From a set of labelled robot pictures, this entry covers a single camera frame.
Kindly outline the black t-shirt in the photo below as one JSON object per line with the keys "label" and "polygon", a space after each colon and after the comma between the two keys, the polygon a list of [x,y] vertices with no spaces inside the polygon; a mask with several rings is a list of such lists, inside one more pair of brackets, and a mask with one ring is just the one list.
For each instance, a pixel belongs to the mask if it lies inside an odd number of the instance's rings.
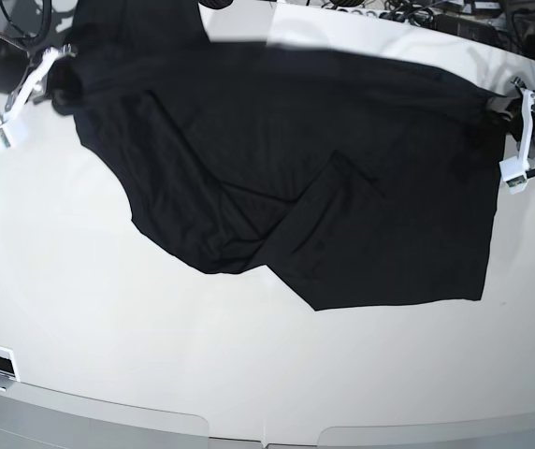
{"label": "black t-shirt", "polygon": [[317,311],[482,297],[493,93],[428,65],[213,42],[193,1],[80,1],[65,40],[55,110],[183,263],[266,266]]}

